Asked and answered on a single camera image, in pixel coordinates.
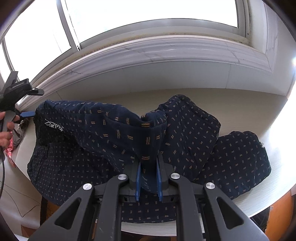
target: white wall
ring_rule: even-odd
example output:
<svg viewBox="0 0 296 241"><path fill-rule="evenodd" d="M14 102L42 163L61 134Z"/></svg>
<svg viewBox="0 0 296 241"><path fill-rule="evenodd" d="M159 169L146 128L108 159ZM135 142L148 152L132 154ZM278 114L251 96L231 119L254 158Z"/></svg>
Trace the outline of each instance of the white wall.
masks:
<svg viewBox="0 0 296 241"><path fill-rule="evenodd" d="M296 58L296 42L282 20L278 16L276 17L278 20L278 45L273 78L282 85L281 89L287 95L295 74L293 59Z"/></svg>
<svg viewBox="0 0 296 241"><path fill-rule="evenodd" d="M229 88L278 93L281 86L282 83L272 81L271 73L240 65L207 61L151 63L78 81L44 97L27 110L35 110L46 99L93 100L117 94L179 88Z"/></svg>
<svg viewBox="0 0 296 241"><path fill-rule="evenodd" d="M248 0L250 17L250 46L265 53L267 21L262 0Z"/></svg>

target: window frame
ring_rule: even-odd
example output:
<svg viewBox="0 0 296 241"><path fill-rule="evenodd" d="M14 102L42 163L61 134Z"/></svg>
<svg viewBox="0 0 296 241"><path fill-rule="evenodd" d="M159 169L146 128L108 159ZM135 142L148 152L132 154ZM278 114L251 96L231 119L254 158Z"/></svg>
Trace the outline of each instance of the window frame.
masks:
<svg viewBox="0 0 296 241"><path fill-rule="evenodd" d="M156 19L139 23L132 23L121 26L101 34L95 35L83 42L79 43L75 30L70 20L70 15L67 10L65 0L56 0L57 9L60 20L71 48L65 53L58 56L50 64L45 66L31 81L33 86L37 86L44 79L43 76L51 69L58 70L64 60L74 61L85 55L84 49L102 48L102 46L114 45L118 42L125 42L135 38L152 37L167 34L192 34L192 35L206 35L218 38L224 38L249 45L249 11L248 0L235 0L237 7L237 27L229 26L222 23L212 22L200 19ZM18 16L29 6L24 5L20 10ZM11 71L14 71L11 64L9 53L4 52L8 66Z"/></svg>
<svg viewBox="0 0 296 241"><path fill-rule="evenodd" d="M5 60L6 60L6 63L8 65L8 68L11 71L15 71L15 69L13 68L13 65L11 63L11 60L10 60L10 57L9 57L9 54L8 54L8 51L7 51L7 48L6 48L6 43L5 43L5 38L3 37L3 40L2 40L2 49L3 49L3 53L4 53L4 56L5 56Z"/></svg>

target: window glass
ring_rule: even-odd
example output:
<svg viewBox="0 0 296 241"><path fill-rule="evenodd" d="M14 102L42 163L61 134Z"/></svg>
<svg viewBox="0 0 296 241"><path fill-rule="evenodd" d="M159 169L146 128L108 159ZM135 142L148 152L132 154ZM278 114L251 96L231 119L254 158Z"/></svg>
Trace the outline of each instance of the window glass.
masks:
<svg viewBox="0 0 296 241"><path fill-rule="evenodd" d="M70 49L55 0L35 0L5 36L7 52L20 80L31 81Z"/></svg>
<svg viewBox="0 0 296 241"><path fill-rule="evenodd" d="M235 0L66 0L79 42L105 31L147 20L191 18L237 27Z"/></svg>
<svg viewBox="0 0 296 241"><path fill-rule="evenodd" d="M5 56L4 56L2 43L0 44L0 74L1 74L4 82L6 82L8 76L10 74L10 69L8 67L8 64L7 64Z"/></svg>

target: printed logo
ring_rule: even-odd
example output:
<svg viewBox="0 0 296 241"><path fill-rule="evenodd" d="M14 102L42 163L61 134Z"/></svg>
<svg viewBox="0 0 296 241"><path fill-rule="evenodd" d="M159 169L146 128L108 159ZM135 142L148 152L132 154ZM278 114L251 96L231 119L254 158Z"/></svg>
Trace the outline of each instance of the printed logo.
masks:
<svg viewBox="0 0 296 241"><path fill-rule="evenodd" d="M62 126L60 126L59 124L56 124L56 123L54 123L54 122L52 122L52 121L49 121L49 120L47 120L47 119L45 119L47 122L45 122L45 125L47 125L47 126L49 126L49 127L51 127L51 128L55 128L55 129L59 129L60 131L64 131L63 130L63 127Z"/></svg>

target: wooden floor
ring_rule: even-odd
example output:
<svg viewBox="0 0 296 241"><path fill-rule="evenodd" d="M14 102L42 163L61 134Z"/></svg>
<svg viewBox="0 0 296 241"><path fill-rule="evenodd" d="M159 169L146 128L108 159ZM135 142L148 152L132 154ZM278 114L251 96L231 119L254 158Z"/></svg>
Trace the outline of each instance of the wooden floor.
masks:
<svg viewBox="0 0 296 241"><path fill-rule="evenodd" d="M270 241L278 241L288 229L293 214L294 197L288 191L281 199L270 206L265 234Z"/></svg>
<svg viewBox="0 0 296 241"><path fill-rule="evenodd" d="M59 209L59 206L54 205L51 202L47 202L47 209L46 209L46 219L48 219L56 210Z"/></svg>

